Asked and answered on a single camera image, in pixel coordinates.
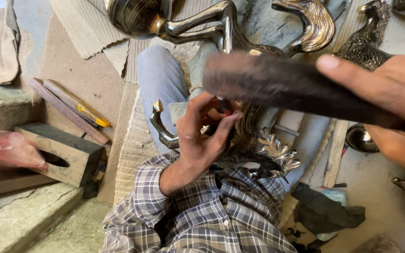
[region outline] wooden block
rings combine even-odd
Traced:
[[[81,118],[81,116],[79,116],[77,113],[73,112],[73,110],[71,110],[64,102],[56,97],[56,95],[46,89],[42,83],[43,82],[37,78],[32,78],[31,81],[29,81],[29,85],[38,95],[56,107],[59,112],[69,118],[74,124],[76,124],[76,126],[84,130],[89,136],[101,144],[106,144],[109,142],[109,137],[107,137],[101,130],[95,128],[90,123],[85,121],[85,119]]]
[[[44,175],[26,175],[17,178],[11,178],[0,181],[0,194],[21,190],[33,186],[41,186],[44,184],[55,182],[56,180]]]
[[[341,153],[345,145],[346,131],[348,130],[348,121],[337,120],[332,134],[332,146],[329,152],[328,164],[324,172],[323,186],[332,188],[337,179],[338,169],[340,167]]]
[[[33,171],[76,187],[84,186],[94,176],[103,146],[43,123],[18,126],[15,132],[43,151],[48,169],[46,172],[38,169]]]
[[[66,104],[73,107],[76,111],[89,118],[96,124],[102,127],[110,127],[109,122],[101,114],[99,114],[99,112],[57,82],[50,79],[45,79],[43,86],[52,91]]]

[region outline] wrist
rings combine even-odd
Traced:
[[[179,158],[162,171],[159,179],[159,187],[164,195],[171,196],[177,190],[190,184],[192,181],[193,179],[189,175],[188,169],[184,167]]]

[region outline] plaid shirt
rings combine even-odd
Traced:
[[[100,253],[296,253],[278,228],[284,187],[279,179],[248,179],[241,169],[208,171],[172,197],[159,187],[170,153],[135,172],[135,187],[107,214]]]

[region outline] black metal bowl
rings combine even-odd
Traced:
[[[371,139],[363,124],[355,124],[346,132],[346,143],[353,149],[365,153],[377,153],[379,148]]]

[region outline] plastic bag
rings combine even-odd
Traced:
[[[0,169],[13,167],[46,171],[48,165],[35,144],[23,135],[0,131]]]
[[[326,197],[330,198],[333,201],[340,202],[343,207],[346,206],[346,193],[344,191],[342,191],[342,190],[324,190],[321,193],[323,193]],[[338,234],[338,232],[317,234],[316,237],[317,237],[317,239],[325,242],[329,239],[332,239],[337,234]]]

